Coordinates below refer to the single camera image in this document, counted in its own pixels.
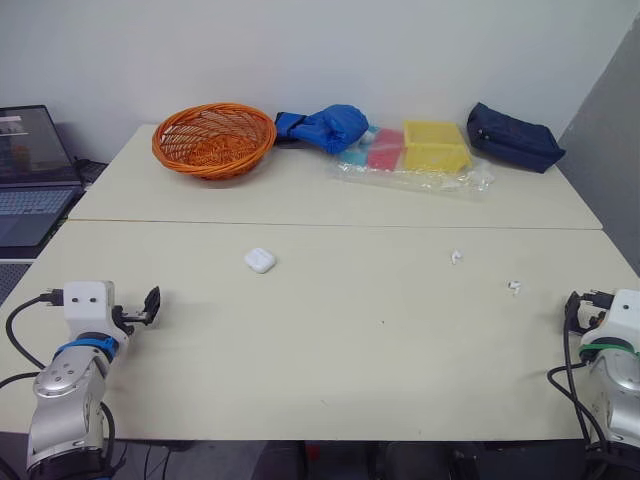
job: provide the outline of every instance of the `gray wall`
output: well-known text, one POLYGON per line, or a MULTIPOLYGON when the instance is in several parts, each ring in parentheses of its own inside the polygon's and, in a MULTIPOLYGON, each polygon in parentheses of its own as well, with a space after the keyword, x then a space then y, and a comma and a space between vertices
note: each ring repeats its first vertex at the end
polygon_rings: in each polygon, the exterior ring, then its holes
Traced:
POLYGON ((640 16, 559 143, 560 169, 640 275, 640 16))

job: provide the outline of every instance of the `white table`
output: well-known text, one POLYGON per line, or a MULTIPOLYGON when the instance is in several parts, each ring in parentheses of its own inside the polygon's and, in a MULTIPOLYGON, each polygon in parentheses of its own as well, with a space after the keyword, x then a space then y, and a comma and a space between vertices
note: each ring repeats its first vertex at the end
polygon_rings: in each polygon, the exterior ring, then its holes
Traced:
MULTIPOLYGON (((574 289, 639 288, 593 230, 77 221, 0 318, 72 279, 114 280, 133 306, 162 289, 156 323, 108 379, 118 436, 144 439, 577 438, 545 380, 562 362, 563 304, 574 289), (243 264, 255 246, 280 260, 265 275, 243 264)), ((16 334, 48 361, 66 341, 61 309, 28 309, 16 334)), ((31 370, 3 335, 0 377, 31 370)), ((3 389, 0 430, 25 432, 34 406, 30 381, 3 389)))
POLYGON ((483 201, 332 178, 335 160, 275 148, 245 177, 210 182, 164 168, 144 125, 73 209, 71 219, 411 227, 578 228, 602 225, 562 173, 493 165, 483 201))

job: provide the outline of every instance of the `blue cloth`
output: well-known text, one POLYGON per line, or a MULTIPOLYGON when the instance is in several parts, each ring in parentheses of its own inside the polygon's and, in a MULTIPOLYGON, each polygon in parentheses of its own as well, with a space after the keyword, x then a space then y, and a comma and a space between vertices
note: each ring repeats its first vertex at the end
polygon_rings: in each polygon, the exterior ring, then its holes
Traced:
POLYGON ((332 105, 308 117, 281 112, 276 118, 279 140, 302 140, 331 154, 346 150, 368 128, 367 118, 351 105, 332 105))

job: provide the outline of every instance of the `wicker basket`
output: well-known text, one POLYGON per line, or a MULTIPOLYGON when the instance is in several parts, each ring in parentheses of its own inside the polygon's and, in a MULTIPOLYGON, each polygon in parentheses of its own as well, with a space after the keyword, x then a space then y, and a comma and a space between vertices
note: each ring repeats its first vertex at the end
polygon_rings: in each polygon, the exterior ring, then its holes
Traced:
POLYGON ((255 108, 213 103, 178 112, 153 134, 153 154, 176 172, 211 180, 247 173, 273 146, 276 127, 255 108))

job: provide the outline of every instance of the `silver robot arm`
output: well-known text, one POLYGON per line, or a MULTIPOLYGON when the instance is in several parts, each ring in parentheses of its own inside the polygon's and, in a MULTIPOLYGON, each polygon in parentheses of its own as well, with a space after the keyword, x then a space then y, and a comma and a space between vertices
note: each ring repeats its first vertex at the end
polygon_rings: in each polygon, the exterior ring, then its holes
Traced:
POLYGON ((27 471, 30 479, 108 478, 114 468, 112 449, 102 455, 105 414, 112 438, 114 426, 102 404, 105 380, 112 362, 128 346, 130 323, 153 321, 160 291, 153 289, 144 310, 134 315, 114 305, 111 282, 70 282, 64 285, 63 298, 71 341, 58 348, 34 381, 38 403, 29 432, 27 471))
POLYGON ((604 441, 589 439, 591 458, 607 465, 599 478, 640 478, 640 292, 573 292, 565 306, 565 329, 582 336, 576 367, 586 366, 589 376, 573 400, 595 419, 591 439, 604 441), (588 327, 578 318, 583 304, 598 309, 588 327))

